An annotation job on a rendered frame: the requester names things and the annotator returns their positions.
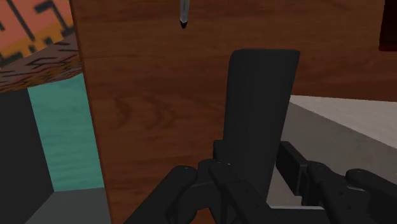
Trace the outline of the silver pen with black tip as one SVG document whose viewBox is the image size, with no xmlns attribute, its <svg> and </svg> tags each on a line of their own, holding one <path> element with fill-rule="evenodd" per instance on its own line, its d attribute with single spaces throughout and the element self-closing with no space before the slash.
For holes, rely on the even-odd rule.
<svg viewBox="0 0 397 224">
<path fill-rule="evenodd" d="M 179 22 L 182 29 L 185 29 L 188 24 L 189 8 L 190 0 L 179 0 Z"/>
</svg>

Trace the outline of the brown wooden table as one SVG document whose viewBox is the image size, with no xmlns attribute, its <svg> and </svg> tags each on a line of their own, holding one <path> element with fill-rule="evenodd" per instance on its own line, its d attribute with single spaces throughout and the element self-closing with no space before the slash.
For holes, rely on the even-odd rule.
<svg viewBox="0 0 397 224">
<path fill-rule="evenodd" d="M 397 0 L 71 0 L 111 224 L 223 130 L 230 54 L 301 53 L 294 94 L 397 101 L 397 52 L 379 45 Z"/>
</svg>

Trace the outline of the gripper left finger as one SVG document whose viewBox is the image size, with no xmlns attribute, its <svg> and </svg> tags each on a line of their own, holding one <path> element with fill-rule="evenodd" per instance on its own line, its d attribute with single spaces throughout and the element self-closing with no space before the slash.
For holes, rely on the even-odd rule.
<svg viewBox="0 0 397 224">
<path fill-rule="evenodd" d="M 177 165 L 123 224 L 190 224 L 208 208 L 215 224 L 281 224 L 266 200 L 231 169 L 223 141 L 198 168 Z"/>
</svg>

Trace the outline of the black rectangular slab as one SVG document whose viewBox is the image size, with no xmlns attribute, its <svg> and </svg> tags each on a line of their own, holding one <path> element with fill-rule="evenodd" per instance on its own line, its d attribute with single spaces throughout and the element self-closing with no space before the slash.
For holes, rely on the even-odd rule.
<svg viewBox="0 0 397 224">
<path fill-rule="evenodd" d="M 298 50 L 241 49 L 229 60 L 224 154 L 266 198 L 298 67 Z"/>
</svg>

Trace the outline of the orange patterned robot stand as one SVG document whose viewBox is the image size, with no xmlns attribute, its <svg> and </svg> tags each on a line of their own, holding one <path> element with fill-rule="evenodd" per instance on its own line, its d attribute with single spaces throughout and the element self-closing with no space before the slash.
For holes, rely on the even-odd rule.
<svg viewBox="0 0 397 224">
<path fill-rule="evenodd" d="M 0 93 L 81 72 L 71 0 L 0 0 Z"/>
</svg>

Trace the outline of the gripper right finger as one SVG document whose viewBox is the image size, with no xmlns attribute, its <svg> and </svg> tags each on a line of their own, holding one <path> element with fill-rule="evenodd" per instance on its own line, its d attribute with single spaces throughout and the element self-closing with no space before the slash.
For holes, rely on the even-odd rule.
<svg viewBox="0 0 397 224">
<path fill-rule="evenodd" d="M 370 171 L 339 175 L 287 141 L 280 142 L 275 166 L 302 205 L 323 207 L 331 224 L 397 224 L 397 184 Z"/>
</svg>

